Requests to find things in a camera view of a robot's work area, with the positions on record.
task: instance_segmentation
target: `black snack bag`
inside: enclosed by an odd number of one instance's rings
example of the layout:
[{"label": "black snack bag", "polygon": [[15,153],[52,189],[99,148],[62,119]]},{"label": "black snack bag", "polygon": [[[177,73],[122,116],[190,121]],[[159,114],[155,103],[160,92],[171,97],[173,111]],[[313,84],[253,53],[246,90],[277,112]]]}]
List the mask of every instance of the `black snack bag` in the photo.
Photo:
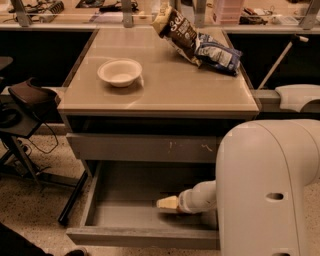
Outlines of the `black snack bag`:
[{"label": "black snack bag", "polygon": [[194,55],[197,32],[181,13],[164,3],[152,26],[184,58],[197,66],[201,65],[201,61]]}]

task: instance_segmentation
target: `snack bag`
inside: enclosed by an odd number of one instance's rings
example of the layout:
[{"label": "snack bag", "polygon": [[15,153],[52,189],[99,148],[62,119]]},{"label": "snack bag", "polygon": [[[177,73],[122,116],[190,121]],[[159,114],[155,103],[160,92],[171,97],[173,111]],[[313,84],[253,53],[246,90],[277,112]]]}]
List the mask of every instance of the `snack bag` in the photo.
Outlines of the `snack bag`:
[{"label": "snack bag", "polygon": [[194,55],[197,32],[181,13],[168,3],[163,3],[152,26],[184,58],[198,67],[201,65],[201,61]]},{"label": "snack bag", "polygon": [[242,52],[222,45],[210,35],[198,33],[195,56],[219,71],[236,76]]}]

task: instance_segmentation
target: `black cable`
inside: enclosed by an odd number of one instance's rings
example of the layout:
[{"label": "black cable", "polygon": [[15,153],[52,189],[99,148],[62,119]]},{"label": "black cable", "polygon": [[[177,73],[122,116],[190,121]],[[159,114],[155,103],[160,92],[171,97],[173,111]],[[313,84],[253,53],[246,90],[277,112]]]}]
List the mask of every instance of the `black cable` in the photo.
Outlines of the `black cable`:
[{"label": "black cable", "polygon": [[43,124],[47,126],[47,128],[51,131],[52,135],[54,136],[56,144],[49,151],[44,151],[43,149],[39,148],[33,141],[31,141],[30,138],[28,139],[28,141],[30,141],[30,143],[43,154],[50,154],[59,145],[59,141],[58,141],[57,135],[52,130],[52,128],[47,123],[43,123]]}]

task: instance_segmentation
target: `cabinet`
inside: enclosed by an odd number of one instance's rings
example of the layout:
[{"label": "cabinet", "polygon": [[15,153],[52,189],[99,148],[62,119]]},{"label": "cabinet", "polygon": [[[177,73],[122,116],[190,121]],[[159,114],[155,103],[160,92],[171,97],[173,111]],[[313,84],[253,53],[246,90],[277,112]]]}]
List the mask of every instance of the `cabinet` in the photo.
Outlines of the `cabinet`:
[{"label": "cabinet", "polygon": [[[218,28],[202,29],[227,44]],[[132,58],[142,76],[128,88],[103,84],[99,66]],[[75,156],[92,176],[76,244],[219,248],[202,215],[176,215],[158,199],[215,177],[219,138],[259,112],[242,73],[198,69],[151,27],[101,28],[59,107]]]}]

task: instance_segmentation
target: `white bowl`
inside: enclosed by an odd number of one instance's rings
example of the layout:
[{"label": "white bowl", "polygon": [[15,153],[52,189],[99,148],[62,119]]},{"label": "white bowl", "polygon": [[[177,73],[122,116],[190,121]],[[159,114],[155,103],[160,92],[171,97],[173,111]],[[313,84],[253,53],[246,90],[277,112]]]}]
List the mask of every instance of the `white bowl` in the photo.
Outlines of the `white bowl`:
[{"label": "white bowl", "polygon": [[114,59],[103,63],[98,69],[98,76],[103,81],[116,87],[127,87],[142,72],[141,65],[131,59]]}]

